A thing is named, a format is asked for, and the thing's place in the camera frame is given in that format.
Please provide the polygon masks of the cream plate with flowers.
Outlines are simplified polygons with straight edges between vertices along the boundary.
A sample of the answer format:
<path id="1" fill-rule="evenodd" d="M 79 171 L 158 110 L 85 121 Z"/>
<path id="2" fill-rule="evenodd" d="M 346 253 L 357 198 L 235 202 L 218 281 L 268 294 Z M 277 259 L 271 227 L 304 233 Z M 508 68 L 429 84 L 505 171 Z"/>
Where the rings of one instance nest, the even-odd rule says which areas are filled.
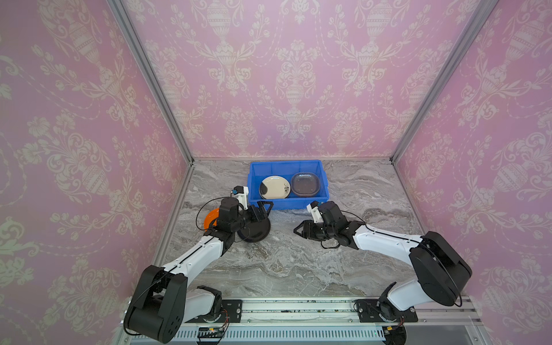
<path id="1" fill-rule="evenodd" d="M 260 196 L 264 199 L 285 199 L 291 192 L 290 183 L 279 175 L 265 178 L 260 184 Z"/>

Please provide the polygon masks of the brownish glass plate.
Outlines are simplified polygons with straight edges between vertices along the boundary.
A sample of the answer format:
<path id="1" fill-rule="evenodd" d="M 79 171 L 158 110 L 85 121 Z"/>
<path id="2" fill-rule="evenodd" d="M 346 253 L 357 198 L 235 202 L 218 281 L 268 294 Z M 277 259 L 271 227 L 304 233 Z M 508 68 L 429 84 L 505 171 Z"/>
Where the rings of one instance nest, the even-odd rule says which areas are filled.
<path id="1" fill-rule="evenodd" d="M 319 177 L 312 172 L 300 172 L 292 177 L 290 187 L 298 197 L 310 198 L 318 194 L 321 182 Z"/>

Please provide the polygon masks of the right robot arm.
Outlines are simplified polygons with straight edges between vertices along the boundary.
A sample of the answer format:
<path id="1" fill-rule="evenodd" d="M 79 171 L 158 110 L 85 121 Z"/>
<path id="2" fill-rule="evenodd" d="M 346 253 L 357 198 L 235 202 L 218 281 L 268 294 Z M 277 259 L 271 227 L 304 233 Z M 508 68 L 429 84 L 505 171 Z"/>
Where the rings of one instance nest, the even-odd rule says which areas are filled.
<path id="1" fill-rule="evenodd" d="M 375 310 L 384 321 L 395 322 L 403 312 L 431 301 L 462 306 L 461 293 L 473 271 L 441 234 L 407 235 L 371 226 L 358 216 L 349 220 L 333 201 L 313 202 L 307 210 L 312 218 L 294 228 L 294 234 L 319 243 L 334 240 L 337 248 L 380 253 L 412 267 L 414 278 L 389 284 L 378 298 Z"/>

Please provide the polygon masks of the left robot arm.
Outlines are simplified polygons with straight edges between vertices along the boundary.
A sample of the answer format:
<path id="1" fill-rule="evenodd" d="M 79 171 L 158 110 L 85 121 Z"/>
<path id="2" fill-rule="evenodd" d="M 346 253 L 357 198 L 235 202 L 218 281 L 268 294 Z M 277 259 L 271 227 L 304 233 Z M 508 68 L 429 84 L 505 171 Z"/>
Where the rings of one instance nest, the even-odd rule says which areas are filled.
<path id="1" fill-rule="evenodd" d="M 224 336 L 230 316 L 223 308 L 221 291 L 190 284 L 221 258 L 237 238 L 256 243 L 270 233 L 271 201 L 249 205 L 242 196 L 219 199 L 218 214 L 206 220 L 204 235 L 190 250 L 161 266 L 151 265 L 141 274 L 123 320 L 129 336 L 146 336 L 170 342 L 182 323 L 194 319 L 221 322 L 215 334 Z"/>

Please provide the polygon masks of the blue plastic bin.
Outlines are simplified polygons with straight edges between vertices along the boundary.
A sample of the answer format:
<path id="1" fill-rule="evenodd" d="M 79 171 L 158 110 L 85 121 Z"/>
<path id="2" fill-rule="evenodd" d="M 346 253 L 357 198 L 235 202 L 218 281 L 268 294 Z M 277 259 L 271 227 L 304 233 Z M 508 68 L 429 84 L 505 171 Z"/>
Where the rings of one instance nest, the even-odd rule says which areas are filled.
<path id="1" fill-rule="evenodd" d="M 301 197 L 291 188 L 287 198 L 265 199 L 261 196 L 261 185 L 266 178 L 280 176 L 291 183 L 293 176 L 298 173 L 311 173 L 319 179 L 320 189 L 314 196 Z M 320 160 L 253 162 L 250 164 L 247 186 L 250 190 L 248 201 L 251 204 L 256 204 L 258 201 L 272 201 L 274 210 L 305 209 L 313 201 L 323 203 L 330 198 L 327 175 Z"/>

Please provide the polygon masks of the black round plate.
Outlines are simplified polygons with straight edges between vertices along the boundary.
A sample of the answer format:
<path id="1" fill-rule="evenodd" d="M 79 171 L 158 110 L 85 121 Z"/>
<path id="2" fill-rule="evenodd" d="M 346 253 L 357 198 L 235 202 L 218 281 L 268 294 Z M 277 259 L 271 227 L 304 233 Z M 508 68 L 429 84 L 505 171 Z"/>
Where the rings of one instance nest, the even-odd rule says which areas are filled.
<path id="1" fill-rule="evenodd" d="M 256 243 L 264 240 L 271 230 L 271 223 L 266 214 L 258 216 L 244 213 L 239 216 L 240 228 L 237 231 L 239 238 L 248 243 Z"/>

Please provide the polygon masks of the orange plate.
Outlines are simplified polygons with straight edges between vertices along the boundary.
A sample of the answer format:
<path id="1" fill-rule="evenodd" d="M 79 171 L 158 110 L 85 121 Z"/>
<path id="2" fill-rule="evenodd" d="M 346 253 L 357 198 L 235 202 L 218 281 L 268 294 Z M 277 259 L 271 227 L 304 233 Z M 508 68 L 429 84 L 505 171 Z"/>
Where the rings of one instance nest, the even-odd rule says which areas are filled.
<path id="1" fill-rule="evenodd" d="M 204 230 L 208 230 L 209 228 L 213 228 L 217 224 L 217 220 L 219 217 L 219 209 L 215 208 L 214 210 L 210 211 L 206 218 L 204 219 Z"/>

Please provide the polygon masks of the aluminium mounting rail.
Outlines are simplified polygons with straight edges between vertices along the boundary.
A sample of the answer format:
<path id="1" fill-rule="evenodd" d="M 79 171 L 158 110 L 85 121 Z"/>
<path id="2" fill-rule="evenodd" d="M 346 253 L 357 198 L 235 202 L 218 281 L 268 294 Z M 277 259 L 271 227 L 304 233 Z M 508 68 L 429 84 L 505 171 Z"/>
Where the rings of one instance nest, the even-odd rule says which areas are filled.
<path id="1" fill-rule="evenodd" d="M 416 323 L 361 323 L 355 297 L 233 298 L 243 300 L 241 323 L 223 339 L 198 339 L 200 327 L 183 323 L 171 344 L 491 344 L 489 332 L 466 298 L 459 308 L 425 303 L 413 307 Z"/>

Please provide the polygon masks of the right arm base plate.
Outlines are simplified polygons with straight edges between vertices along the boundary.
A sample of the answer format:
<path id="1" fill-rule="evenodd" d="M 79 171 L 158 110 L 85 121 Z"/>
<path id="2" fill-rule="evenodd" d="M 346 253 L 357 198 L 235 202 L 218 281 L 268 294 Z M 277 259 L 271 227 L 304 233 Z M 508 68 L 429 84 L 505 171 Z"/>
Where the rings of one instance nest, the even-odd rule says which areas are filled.
<path id="1" fill-rule="evenodd" d="M 418 316 L 415 309 L 400 311 L 389 303 L 381 303 L 378 299 L 357 299 L 353 303 L 361 323 L 416 323 Z"/>

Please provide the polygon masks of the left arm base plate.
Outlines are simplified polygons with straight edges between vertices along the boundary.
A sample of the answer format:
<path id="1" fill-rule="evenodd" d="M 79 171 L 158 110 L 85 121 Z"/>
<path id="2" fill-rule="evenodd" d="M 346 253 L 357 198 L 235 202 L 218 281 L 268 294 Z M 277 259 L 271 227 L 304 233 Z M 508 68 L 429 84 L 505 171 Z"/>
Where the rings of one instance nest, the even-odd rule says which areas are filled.
<path id="1" fill-rule="evenodd" d="M 243 300 L 241 299 L 224 299 L 221 306 L 217 308 L 219 312 L 217 316 L 206 314 L 197 316 L 187 323 L 223 323 L 229 320 L 230 323 L 241 323 Z"/>

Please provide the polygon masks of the left aluminium corner post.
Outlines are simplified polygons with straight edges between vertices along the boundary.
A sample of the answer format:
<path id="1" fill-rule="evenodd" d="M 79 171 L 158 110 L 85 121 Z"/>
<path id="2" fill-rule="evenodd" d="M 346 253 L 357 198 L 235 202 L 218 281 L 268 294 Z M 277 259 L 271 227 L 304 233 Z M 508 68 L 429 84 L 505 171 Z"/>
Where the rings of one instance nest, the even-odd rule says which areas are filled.
<path id="1" fill-rule="evenodd" d="M 165 119 L 176 145 L 181 154 L 184 156 L 188 165 L 193 165 L 194 159 L 191 155 L 190 148 L 184 138 L 183 131 L 177 122 L 170 103 L 165 96 L 164 91 L 158 77 L 155 74 L 152 63 L 150 62 L 145 45 L 140 40 L 138 32 L 132 23 L 132 20 L 125 8 L 124 2 L 120 0 L 107 0 L 107 4 L 112 10 L 113 16 L 119 25 L 122 34 L 135 58 L 138 68 L 140 69 L 145 81 L 152 92 L 152 97 L 160 108 L 161 115 Z"/>

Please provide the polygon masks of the aluminium corner post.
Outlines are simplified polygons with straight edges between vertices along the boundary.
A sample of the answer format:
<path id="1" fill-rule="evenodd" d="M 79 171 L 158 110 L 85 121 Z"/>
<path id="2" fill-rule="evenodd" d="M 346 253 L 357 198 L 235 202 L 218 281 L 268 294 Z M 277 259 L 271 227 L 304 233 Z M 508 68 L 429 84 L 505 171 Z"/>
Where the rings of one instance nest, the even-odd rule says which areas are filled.
<path id="1" fill-rule="evenodd" d="M 158 77 L 155 74 L 152 63 L 150 62 L 145 45 L 140 40 L 138 32 L 132 23 L 132 20 L 125 8 L 124 2 L 120 0 L 107 0 L 107 4 L 112 10 L 113 16 L 119 25 L 122 34 L 135 58 L 138 68 L 140 69 L 145 81 L 152 92 L 152 97 L 160 108 L 161 115 L 165 119 L 176 145 L 181 154 L 184 156 L 188 165 L 193 165 L 194 159 L 191 155 L 190 148 L 184 138 L 183 131 L 177 122 L 170 103 L 165 96 L 164 91 Z"/>
<path id="2" fill-rule="evenodd" d="M 411 143 L 416 132 L 422 125 L 425 116 L 438 100 L 441 92 L 445 89 L 451 76 L 453 76 L 454 71 L 458 68 L 462 59 L 467 54 L 469 48 L 475 41 L 475 38 L 486 23 L 497 3 L 497 0 L 485 0 L 480 1 L 479 4 L 477 4 L 473 15 L 467 23 L 467 26 L 462 31 L 454 47 L 451 49 L 451 52 L 449 53 L 443 67 L 432 83 L 427 95 L 421 102 L 421 105 L 413 116 L 411 123 L 405 130 L 393 155 L 390 157 L 390 162 L 394 168 L 398 166 L 399 160 L 404 155 L 408 145 Z"/>

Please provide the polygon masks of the right aluminium corner post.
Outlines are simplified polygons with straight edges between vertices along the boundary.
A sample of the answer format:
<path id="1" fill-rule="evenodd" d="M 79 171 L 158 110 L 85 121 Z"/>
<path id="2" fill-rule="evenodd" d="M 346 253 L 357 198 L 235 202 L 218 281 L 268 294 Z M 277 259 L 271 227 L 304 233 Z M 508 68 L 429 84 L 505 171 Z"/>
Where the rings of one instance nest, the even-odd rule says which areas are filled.
<path id="1" fill-rule="evenodd" d="M 405 130 L 393 155 L 390 157 L 390 162 L 394 168 L 398 166 L 399 160 L 404 155 L 408 145 L 411 143 L 416 132 L 422 125 L 425 116 L 438 100 L 441 92 L 445 89 L 451 76 L 453 76 L 454 71 L 458 68 L 462 59 L 467 54 L 469 48 L 475 41 L 475 38 L 486 23 L 497 3 L 497 0 L 485 0 L 480 1 L 479 4 L 477 4 L 473 15 L 467 23 L 467 26 L 462 31 L 454 47 L 451 49 L 451 52 L 449 53 L 443 67 L 432 83 L 427 95 L 421 102 L 421 105 L 413 116 L 411 123 Z"/>

